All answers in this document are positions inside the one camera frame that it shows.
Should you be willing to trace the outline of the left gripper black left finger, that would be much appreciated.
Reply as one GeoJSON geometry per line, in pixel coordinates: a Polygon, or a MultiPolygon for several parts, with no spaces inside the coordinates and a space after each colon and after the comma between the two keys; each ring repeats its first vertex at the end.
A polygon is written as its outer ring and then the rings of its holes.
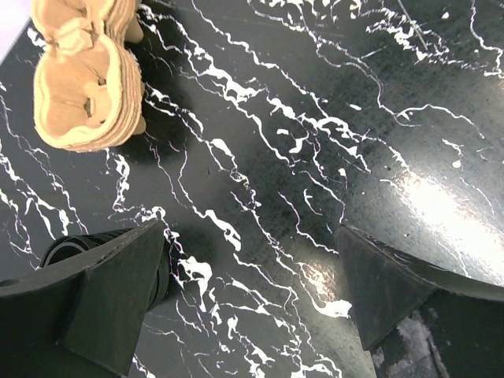
{"type": "Polygon", "coordinates": [[[3,377],[126,377],[164,249],[151,221],[1,282],[3,377]]]}

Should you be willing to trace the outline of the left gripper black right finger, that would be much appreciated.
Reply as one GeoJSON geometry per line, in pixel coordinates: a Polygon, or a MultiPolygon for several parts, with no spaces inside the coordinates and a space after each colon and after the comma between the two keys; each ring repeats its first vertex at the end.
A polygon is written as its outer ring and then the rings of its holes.
{"type": "Polygon", "coordinates": [[[364,350],[378,377],[501,377],[503,288],[342,225],[336,234],[364,350]]]}

